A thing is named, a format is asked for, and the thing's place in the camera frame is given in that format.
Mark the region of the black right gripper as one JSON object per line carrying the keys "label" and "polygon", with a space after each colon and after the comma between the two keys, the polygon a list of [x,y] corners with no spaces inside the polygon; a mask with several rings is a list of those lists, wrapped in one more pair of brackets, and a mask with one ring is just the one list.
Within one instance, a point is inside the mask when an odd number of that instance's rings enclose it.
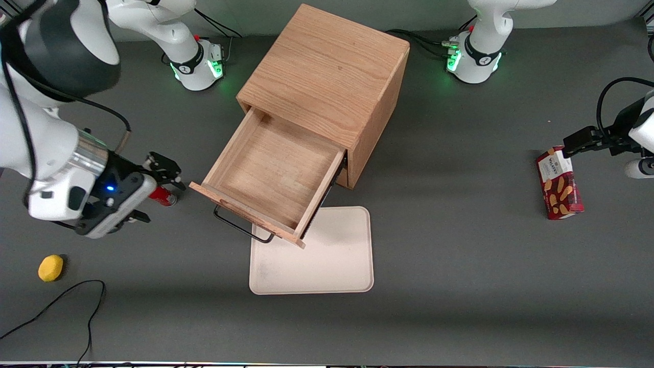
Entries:
{"label": "black right gripper", "polygon": [[[184,191],[182,170],[170,158],[150,151],[143,168],[160,186],[172,185]],[[70,185],[64,208],[71,210],[74,218],[53,223],[81,236],[106,236],[121,230],[124,223],[150,223],[149,215],[137,210],[146,199],[143,168],[108,152],[99,177],[84,172],[82,181]]]}

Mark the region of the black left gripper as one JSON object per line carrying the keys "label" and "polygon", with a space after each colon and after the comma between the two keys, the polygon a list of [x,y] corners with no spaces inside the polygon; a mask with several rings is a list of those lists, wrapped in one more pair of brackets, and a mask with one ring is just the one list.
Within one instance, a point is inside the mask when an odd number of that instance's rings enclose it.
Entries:
{"label": "black left gripper", "polygon": [[615,139],[615,142],[607,137],[600,128],[582,128],[565,137],[565,145],[562,148],[563,157],[570,158],[579,153],[600,151],[608,148],[611,155],[623,153],[642,154],[641,145],[630,138],[628,133],[639,119],[643,106],[644,98],[640,98],[617,114],[614,123],[608,128],[608,132]]}

